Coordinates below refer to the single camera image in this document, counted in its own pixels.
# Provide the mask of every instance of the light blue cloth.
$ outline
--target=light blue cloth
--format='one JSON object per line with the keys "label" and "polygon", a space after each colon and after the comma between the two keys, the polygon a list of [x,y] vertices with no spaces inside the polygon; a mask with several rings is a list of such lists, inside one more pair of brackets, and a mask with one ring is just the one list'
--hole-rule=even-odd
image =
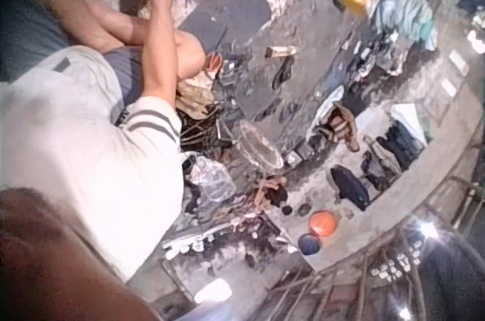
{"label": "light blue cloth", "polygon": [[412,41],[430,38],[433,12],[426,0],[381,0],[376,14],[376,28],[396,30]]}

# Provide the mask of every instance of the bare leg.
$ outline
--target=bare leg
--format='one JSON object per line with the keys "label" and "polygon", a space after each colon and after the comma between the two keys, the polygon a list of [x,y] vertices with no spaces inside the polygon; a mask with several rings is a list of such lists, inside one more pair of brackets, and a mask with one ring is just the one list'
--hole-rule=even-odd
{"label": "bare leg", "polygon": [[[111,9],[106,0],[86,0],[98,22],[113,36],[127,45],[143,45],[148,21]],[[175,30],[175,44],[179,79],[197,75],[205,64],[205,53],[199,40],[192,34]]]}

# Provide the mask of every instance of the person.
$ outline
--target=person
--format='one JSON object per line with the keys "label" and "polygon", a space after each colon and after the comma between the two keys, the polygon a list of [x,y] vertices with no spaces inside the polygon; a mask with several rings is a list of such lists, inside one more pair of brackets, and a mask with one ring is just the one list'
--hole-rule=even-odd
{"label": "person", "polygon": [[113,67],[86,46],[64,48],[0,87],[0,186],[46,196],[124,281],[180,213],[172,1],[152,0],[142,96],[123,115]]}
{"label": "person", "polygon": [[38,192],[0,192],[0,216],[2,319],[161,319]]}
{"label": "person", "polygon": [[[105,56],[120,81],[126,104],[141,94],[141,45],[148,21],[110,8],[108,0],[5,0],[0,16],[0,81],[11,82],[69,45]],[[205,64],[198,39],[175,30],[179,79]]]}

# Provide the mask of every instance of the white cloth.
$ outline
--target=white cloth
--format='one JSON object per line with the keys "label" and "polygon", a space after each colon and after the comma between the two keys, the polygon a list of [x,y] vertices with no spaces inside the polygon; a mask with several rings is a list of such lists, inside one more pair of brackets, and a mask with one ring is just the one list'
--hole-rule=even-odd
{"label": "white cloth", "polygon": [[[69,60],[61,72],[59,63]],[[180,119],[165,101],[123,107],[116,75],[80,46],[2,86],[0,185],[35,189],[128,280],[180,213]]]}

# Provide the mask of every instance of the black stripe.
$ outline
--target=black stripe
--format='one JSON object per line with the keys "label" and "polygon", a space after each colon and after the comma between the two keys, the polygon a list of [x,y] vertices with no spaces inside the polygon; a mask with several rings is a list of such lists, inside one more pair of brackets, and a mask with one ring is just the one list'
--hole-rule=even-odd
{"label": "black stripe", "polygon": [[180,133],[175,130],[174,126],[172,126],[172,123],[170,122],[170,119],[163,115],[162,113],[158,113],[157,111],[150,111],[150,110],[144,110],[144,111],[137,111],[136,113],[131,114],[127,121],[125,123],[128,123],[130,120],[132,120],[134,117],[138,117],[139,115],[152,115],[153,117],[157,117],[158,119],[162,119],[164,122],[167,122],[167,124],[170,126],[170,128],[174,131],[174,134],[177,137],[180,137]]}
{"label": "black stripe", "polygon": [[134,131],[135,129],[138,129],[138,128],[150,128],[150,129],[157,130],[159,132],[166,134],[172,141],[177,143],[177,141],[175,140],[175,137],[172,136],[172,133],[170,133],[163,126],[159,126],[158,124],[154,124],[152,122],[139,122],[139,123],[133,124],[130,128],[128,128],[128,132],[132,132],[132,131]]}

